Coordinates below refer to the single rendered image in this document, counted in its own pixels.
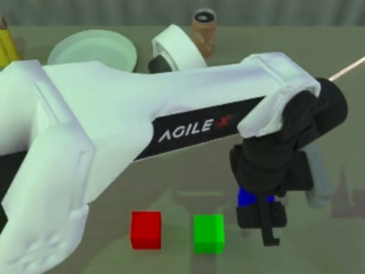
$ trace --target white plate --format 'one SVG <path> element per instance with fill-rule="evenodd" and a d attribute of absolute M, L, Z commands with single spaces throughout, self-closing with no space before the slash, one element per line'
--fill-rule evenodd
<path fill-rule="evenodd" d="M 47 64 L 100 61 L 122 71 L 132 72 L 137 50 L 125 36 L 108 30 L 87 30 L 59 42 L 50 53 Z"/>

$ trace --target robotic arm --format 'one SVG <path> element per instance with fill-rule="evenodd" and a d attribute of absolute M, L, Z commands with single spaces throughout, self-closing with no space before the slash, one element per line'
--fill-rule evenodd
<path fill-rule="evenodd" d="M 258 199 L 238 221 L 261 227 L 270 244 L 283 210 L 266 196 L 312 188 L 299 150 L 347 107 L 332 83 L 266 53 L 155 75 L 13 62 L 0 72 L 0 113 L 0 162 L 13 157 L 19 167 L 2 170 L 0 273 L 39 274 L 78 246 L 88 203 L 131 163 L 237 133 L 244 142 L 230 154 L 232 170 Z"/>

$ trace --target white robotic arm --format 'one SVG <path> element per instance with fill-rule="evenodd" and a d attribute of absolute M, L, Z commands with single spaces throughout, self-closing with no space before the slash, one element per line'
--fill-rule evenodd
<path fill-rule="evenodd" d="M 28 151 L 2 200 L 0 273 L 39 274 L 80 243 L 96 199 L 133 161 L 280 129 L 319 83 L 283 53 L 156 75 L 98 62 L 12 63 L 0 73 L 0 153 Z"/>

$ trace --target gray tabletop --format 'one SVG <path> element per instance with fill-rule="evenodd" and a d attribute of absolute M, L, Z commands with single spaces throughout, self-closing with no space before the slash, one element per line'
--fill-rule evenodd
<path fill-rule="evenodd" d="M 151 39 L 164 27 L 107 28 L 129 37 L 139 53 L 137 72 L 146 72 Z M 13 35 L 26 59 L 42 63 L 52 47 L 82 27 L 14 27 Z M 330 27 L 219 27 L 212 65 L 237 62 L 251 53 L 282 51 L 313 76 L 329 77 L 365 52 L 365 29 Z M 350 114 L 347 122 L 319 142 L 328 172 L 351 200 L 364 185 L 365 68 L 337 81 Z M 160 157 L 130 166 L 91 204 L 91 214 L 80 247 L 49 273 L 75 274 L 360 274 L 365 273 L 364 216 L 331 217 L 331 208 L 311 210 L 303 194 L 290 194 L 289 225 L 277 230 L 278 248 L 262 248 L 258 231 L 242 234 L 234 223 L 236 184 L 230 173 L 228 151 L 239 137 Z M 164 244 L 161 252 L 137 253 L 128 242 L 130 211 L 161 210 Z M 226 248 L 219 256 L 190 252 L 191 215 L 224 212 Z"/>

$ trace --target yellow object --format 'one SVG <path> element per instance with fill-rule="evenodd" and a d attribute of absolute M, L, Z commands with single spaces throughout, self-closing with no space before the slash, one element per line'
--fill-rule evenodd
<path fill-rule="evenodd" d="M 8 59 L 5 49 L 2 46 L 2 43 L 0 43 L 0 69 L 3 69 L 7 65 L 9 65 L 10 60 Z"/>
<path fill-rule="evenodd" d="M 0 15 L 0 42 L 10 62 L 20 60 L 17 47 L 10 35 L 3 15 Z"/>

